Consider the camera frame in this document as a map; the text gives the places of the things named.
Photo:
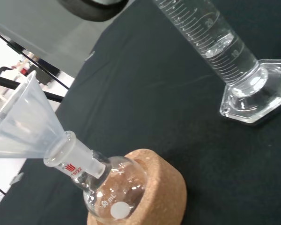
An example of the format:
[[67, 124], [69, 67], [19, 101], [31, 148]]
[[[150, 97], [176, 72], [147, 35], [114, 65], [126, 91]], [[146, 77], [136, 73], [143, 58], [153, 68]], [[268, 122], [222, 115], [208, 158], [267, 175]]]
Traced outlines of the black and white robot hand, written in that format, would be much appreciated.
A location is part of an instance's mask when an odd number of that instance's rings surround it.
[[71, 14], [92, 22], [105, 22], [123, 11], [128, 0], [58, 0]]

